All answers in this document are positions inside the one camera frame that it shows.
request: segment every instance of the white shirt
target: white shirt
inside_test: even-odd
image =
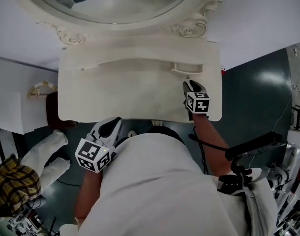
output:
[[[248,235],[242,199],[218,192],[180,141],[143,134],[116,152],[79,235]]]

